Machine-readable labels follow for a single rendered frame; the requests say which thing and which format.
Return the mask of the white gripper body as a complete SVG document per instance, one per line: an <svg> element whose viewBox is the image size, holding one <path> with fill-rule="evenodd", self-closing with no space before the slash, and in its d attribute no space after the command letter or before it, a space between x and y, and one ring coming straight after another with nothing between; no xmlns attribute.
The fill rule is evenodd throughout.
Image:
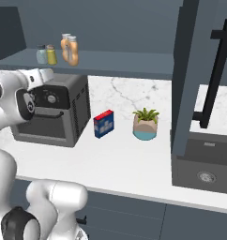
<svg viewBox="0 0 227 240"><path fill-rule="evenodd" d="M39 70L39 82L44 84L45 82L51 81L54 79L54 73L51 68L42 68Z"/></svg>

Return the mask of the blue-grey base cabinet door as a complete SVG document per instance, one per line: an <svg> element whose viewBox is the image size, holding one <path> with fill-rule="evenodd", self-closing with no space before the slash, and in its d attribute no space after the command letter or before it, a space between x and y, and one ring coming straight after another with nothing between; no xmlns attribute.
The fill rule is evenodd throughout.
<svg viewBox="0 0 227 240"><path fill-rule="evenodd" d="M227 240L227 214L168 204L160 240Z"/></svg>

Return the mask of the blue and red box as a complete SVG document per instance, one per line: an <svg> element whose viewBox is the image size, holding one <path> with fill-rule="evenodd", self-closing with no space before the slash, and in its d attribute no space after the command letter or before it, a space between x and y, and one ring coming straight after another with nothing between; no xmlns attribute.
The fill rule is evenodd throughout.
<svg viewBox="0 0 227 240"><path fill-rule="evenodd" d="M94 118L95 136L101 138L114 129L114 112L107 110Z"/></svg>

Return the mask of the dark grey toaster oven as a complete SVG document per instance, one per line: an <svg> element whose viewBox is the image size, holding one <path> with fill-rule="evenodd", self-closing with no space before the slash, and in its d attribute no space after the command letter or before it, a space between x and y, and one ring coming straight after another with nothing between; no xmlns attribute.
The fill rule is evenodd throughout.
<svg viewBox="0 0 227 240"><path fill-rule="evenodd" d="M57 119L33 117L11 128L16 141L73 147L91 118L86 75L54 74L54 79L30 91L35 113L64 115Z"/></svg>

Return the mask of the dark grey sink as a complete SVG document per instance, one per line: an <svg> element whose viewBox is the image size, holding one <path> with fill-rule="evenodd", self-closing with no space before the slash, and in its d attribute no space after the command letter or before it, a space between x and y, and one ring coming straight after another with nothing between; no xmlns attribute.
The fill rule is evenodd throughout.
<svg viewBox="0 0 227 240"><path fill-rule="evenodd" d="M191 132L184 156L171 155L172 184L227 193L227 136Z"/></svg>

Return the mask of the orange condiment bottle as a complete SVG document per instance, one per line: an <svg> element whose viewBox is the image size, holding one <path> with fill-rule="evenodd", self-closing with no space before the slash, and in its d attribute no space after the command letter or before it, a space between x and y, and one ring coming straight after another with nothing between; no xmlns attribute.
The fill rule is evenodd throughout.
<svg viewBox="0 0 227 240"><path fill-rule="evenodd" d="M71 66L77 66L79 64L78 42L74 36L68 37L68 63Z"/></svg>
<svg viewBox="0 0 227 240"><path fill-rule="evenodd" d="M62 34L62 39L61 39L62 55L63 55L63 59L66 62L68 62L69 60L68 38L70 36L71 34Z"/></svg>

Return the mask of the pale blue shaker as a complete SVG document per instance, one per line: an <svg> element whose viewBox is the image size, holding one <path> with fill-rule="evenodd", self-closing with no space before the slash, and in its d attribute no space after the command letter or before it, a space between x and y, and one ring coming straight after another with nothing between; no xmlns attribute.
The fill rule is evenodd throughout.
<svg viewBox="0 0 227 240"><path fill-rule="evenodd" d="M47 52L44 45L38 45L37 60L39 64L47 64Z"/></svg>

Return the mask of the potted green plant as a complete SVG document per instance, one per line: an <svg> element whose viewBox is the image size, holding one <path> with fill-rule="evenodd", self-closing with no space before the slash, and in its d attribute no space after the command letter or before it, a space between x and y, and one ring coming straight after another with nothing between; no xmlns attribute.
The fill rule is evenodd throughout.
<svg viewBox="0 0 227 240"><path fill-rule="evenodd" d="M159 113L146 108L133 112L133 135L142 141L150 141L157 137Z"/></svg>

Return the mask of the yellow shaker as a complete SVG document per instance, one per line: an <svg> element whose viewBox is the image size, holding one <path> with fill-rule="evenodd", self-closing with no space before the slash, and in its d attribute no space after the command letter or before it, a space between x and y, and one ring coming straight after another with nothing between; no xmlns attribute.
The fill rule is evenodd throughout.
<svg viewBox="0 0 227 240"><path fill-rule="evenodd" d="M46 47L47 57L48 57L48 64L49 65L56 65L57 64L57 58L55 53L55 48L53 45L49 44Z"/></svg>

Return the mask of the blue-grey drawer front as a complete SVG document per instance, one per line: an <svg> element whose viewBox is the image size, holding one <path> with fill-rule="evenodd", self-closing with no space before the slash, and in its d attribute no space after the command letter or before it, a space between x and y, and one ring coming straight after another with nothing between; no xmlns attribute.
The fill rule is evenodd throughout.
<svg viewBox="0 0 227 240"><path fill-rule="evenodd" d="M165 210L165 203L89 191L77 218L86 218L90 240L159 240Z"/></svg>

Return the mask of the blue-grey open wall cabinet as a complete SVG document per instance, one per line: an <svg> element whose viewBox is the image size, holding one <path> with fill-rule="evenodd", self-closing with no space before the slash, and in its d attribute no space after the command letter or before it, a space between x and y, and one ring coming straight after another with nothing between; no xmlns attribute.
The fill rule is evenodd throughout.
<svg viewBox="0 0 227 240"><path fill-rule="evenodd" d="M52 44L56 73L170 80L182 6L183 0L0 0L0 7L18 9L26 43L0 68L37 68L37 46ZM77 66L63 59L62 34L77 38Z"/></svg>

